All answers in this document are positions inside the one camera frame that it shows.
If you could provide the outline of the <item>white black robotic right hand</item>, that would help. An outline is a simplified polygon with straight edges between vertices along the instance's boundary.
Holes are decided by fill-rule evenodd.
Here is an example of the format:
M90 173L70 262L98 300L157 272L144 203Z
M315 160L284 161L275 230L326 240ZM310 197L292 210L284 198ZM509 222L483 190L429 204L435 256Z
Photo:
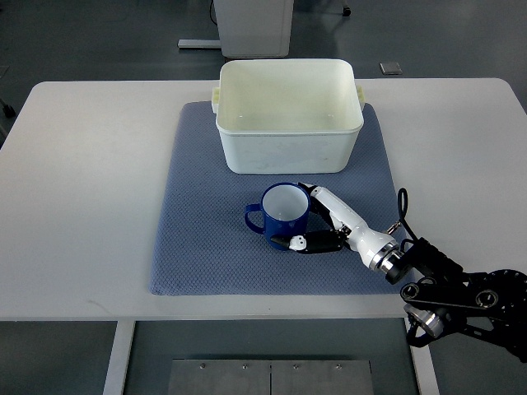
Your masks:
M328 189L300 183L310 196L311 211L330 226L303 235L274 235L271 240L292 251L303 254L330 253L346 247L359 253L362 263L374 272L395 277L403 268L399 244L388 233L375 231L343 200Z

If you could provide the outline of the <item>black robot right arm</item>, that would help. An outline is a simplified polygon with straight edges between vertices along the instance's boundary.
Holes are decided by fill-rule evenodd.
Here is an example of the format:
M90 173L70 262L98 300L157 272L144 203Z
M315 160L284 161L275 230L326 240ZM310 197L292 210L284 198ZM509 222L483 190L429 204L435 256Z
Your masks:
M410 328L407 342L424 347L454 333L500 346L526 361L526 275L513 269L466 272L406 222L408 192L398 191L398 225L407 238L384 258L381 269L394 285L413 269L418 281L400 289Z

